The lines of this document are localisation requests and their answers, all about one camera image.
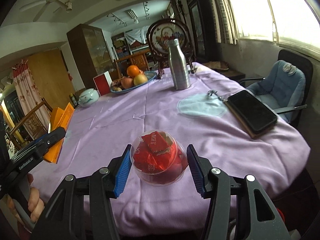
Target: silver bottle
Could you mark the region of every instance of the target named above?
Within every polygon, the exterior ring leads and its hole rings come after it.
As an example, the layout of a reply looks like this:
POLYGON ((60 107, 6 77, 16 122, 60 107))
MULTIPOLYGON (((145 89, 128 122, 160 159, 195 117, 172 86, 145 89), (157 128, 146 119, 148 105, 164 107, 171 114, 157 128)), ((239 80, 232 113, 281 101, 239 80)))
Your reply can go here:
POLYGON ((183 90, 190 87, 190 79, 187 69, 186 58, 183 55, 179 40, 167 41, 169 48, 169 66, 173 78, 173 85, 176 90, 183 90))

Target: hand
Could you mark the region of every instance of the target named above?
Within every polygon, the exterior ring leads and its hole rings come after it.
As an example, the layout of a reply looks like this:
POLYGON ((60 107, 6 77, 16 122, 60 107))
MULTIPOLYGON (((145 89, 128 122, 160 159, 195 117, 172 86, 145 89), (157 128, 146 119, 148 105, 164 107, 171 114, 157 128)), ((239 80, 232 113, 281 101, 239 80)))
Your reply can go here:
MULTIPOLYGON (((33 176, 32 174, 27 174, 28 177, 28 182, 31 185, 31 183, 33 182, 33 176)), ((14 205, 14 202, 12 200, 12 198, 8 195, 7 198, 7 206, 9 207, 11 213, 15 216, 15 218, 23 224, 16 208, 14 205)), ((30 197, 28 200, 28 209, 31 212, 30 218, 32 222, 37 222, 43 209, 44 209, 44 203, 42 201, 42 199, 40 198, 40 193, 39 190, 35 187, 32 187, 30 189, 30 197)))

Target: smartphone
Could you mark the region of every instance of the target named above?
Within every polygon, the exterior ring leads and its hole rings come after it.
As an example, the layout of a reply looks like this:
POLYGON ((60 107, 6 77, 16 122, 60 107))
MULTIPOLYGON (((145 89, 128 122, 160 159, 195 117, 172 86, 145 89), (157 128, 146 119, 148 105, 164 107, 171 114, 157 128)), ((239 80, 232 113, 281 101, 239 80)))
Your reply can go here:
POLYGON ((247 90, 228 97, 228 104, 254 134, 263 132, 277 122, 277 115, 247 90))

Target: white ceramic jar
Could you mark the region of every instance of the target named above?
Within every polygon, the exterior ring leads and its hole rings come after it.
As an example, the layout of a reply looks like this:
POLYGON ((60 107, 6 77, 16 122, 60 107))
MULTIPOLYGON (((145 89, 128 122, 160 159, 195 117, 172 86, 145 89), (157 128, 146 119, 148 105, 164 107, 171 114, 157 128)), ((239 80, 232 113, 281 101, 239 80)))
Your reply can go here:
POLYGON ((79 96, 79 104, 82 107, 91 106, 99 98, 97 90, 90 88, 83 91, 79 96))

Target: orange box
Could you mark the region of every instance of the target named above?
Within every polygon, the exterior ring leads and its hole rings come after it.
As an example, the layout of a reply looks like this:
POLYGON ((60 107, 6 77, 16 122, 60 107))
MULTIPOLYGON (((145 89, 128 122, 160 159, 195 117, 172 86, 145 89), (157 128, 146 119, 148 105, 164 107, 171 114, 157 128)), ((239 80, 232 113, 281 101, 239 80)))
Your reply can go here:
MULTIPOLYGON (((55 107, 52 111, 52 115, 50 118, 50 125, 51 130, 56 129, 57 127, 61 126, 65 130, 67 130, 71 117, 73 115, 74 108, 71 106, 70 103, 68 103, 66 109, 63 111, 61 108, 55 107)), ((53 145, 48 153, 44 155, 44 160, 51 162, 51 163, 57 163, 58 157, 62 148, 63 139, 58 141, 55 145, 53 145)))

